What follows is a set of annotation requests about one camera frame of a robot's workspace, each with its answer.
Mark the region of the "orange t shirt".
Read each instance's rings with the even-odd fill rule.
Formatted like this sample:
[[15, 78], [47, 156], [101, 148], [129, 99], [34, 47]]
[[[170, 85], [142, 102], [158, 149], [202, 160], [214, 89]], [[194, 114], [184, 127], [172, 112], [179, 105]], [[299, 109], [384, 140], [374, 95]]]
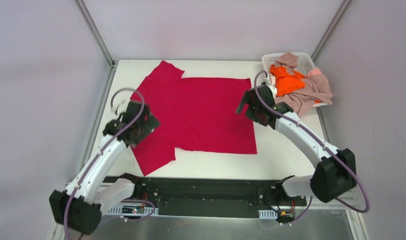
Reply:
[[295, 71], [293, 67], [273, 64], [269, 69], [269, 73], [275, 77], [277, 97], [292, 93], [306, 86], [303, 81], [306, 76]]

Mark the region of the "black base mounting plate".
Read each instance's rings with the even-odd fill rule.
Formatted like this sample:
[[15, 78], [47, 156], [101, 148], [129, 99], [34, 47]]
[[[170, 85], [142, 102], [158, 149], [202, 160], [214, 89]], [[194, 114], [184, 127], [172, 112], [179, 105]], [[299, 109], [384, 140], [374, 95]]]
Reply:
[[109, 213], [128, 217], [154, 210], [155, 216], [275, 219], [279, 211], [308, 203], [304, 196], [280, 193], [277, 180], [123, 177], [135, 189]]

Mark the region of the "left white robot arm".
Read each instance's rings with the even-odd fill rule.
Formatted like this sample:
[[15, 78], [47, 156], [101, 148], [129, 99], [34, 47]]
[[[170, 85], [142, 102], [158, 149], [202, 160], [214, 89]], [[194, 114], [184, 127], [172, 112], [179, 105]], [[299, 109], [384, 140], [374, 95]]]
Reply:
[[149, 106], [138, 101], [128, 102], [123, 112], [105, 125], [97, 149], [81, 171], [64, 190], [54, 190], [49, 197], [54, 220], [65, 227], [67, 237], [69, 230], [92, 234], [110, 208], [126, 198], [131, 202], [142, 198], [142, 187], [127, 178], [117, 179], [104, 190], [100, 186], [123, 152], [136, 147], [159, 125]]

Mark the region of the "white plastic laundry basket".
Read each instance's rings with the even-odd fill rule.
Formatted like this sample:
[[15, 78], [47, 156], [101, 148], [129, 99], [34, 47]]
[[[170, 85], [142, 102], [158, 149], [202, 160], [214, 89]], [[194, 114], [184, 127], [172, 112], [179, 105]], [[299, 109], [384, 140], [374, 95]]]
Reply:
[[[298, 61], [297, 61], [297, 67], [295, 68], [296, 71], [306, 75], [310, 70], [316, 68], [314, 65], [313, 60], [311, 57], [303, 52], [290, 52], [296, 56], [298, 56]], [[275, 61], [285, 53], [271, 53], [271, 54], [265, 54], [262, 57], [262, 64], [264, 67], [264, 70], [267, 72], [268, 77], [264, 80], [264, 82], [271, 88], [273, 91], [273, 97], [274, 100], [276, 101], [276, 93], [277, 90], [275, 88], [275, 78], [273, 75], [269, 73], [270, 66], [275, 63]], [[327, 104], [325, 103], [318, 103], [316, 104], [313, 108], [320, 107], [320, 106], [325, 106]]]

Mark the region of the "beige pink t shirt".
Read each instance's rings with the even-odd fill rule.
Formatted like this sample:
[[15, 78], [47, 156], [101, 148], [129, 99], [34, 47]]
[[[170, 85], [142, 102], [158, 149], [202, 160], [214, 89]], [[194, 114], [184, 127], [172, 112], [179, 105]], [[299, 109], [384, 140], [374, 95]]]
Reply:
[[[298, 56], [286, 52], [272, 65], [287, 65], [293, 67], [295, 70], [297, 67], [297, 61]], [[329, 81], [319, 68], [316, 67], [303, 75], [306, 76], [306, 78], [303, 79], [306, 84], [304, 88], [283, 96], [276, 96], [276, 101], [278, 103], [286, 103], [298, 114], [299, 117], [305, 115], [316, 104], [331, 105], [333, 97]]]

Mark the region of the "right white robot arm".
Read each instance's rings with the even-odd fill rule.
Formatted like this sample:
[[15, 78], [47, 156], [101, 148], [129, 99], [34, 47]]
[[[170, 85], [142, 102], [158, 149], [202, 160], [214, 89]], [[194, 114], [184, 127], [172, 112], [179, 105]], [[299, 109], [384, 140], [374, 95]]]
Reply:
[[287, 205], [296, 196], [314, 196], [328, 203], [356, 187], [353, 152], [347, 148], [340, 150], [319, 137], [286, 103], [275, 103], [268, 86], [263, 84], [245, 91], [236, 112], [241, 113], [245, 106], [247, 118], [283, 134], [315, 168], [311, 175], [282, 179], [274, 192], [279, 204]]

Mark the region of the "aluminium frame rail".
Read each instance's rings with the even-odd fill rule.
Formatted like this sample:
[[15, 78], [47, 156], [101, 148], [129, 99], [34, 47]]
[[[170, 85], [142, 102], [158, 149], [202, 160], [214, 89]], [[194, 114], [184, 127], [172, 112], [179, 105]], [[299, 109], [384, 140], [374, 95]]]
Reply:
[[[342, 201], [352, 205], [355, 208], [361, 207], [360, 204], [360, 199], [358, 199], [359, 193], [351, 190], [349, 192], [345, 192], [343, 195], [339, 196], [338, 198], [341, 199]], [[313, 198], [312, 204], [311, 204], [311, 209], [347, 209], [345, 205], [340, 203], [339, 201], [333, 199], [332, 201], [328, 203], [321, 202], [319, 199], [316, 197]]]

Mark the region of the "red t shirt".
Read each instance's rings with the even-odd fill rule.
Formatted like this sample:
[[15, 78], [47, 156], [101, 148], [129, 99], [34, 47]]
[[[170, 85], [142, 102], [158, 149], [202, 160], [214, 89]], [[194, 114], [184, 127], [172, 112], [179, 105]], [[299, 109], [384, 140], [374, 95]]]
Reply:
[[250, 79], [184, 77], [161, 61], [138, 92], [160, 126], [132, 149], [143, 175], [175, 160], [175, 149], [226, 154], [257, 153], [253, 122], [237, 114]]

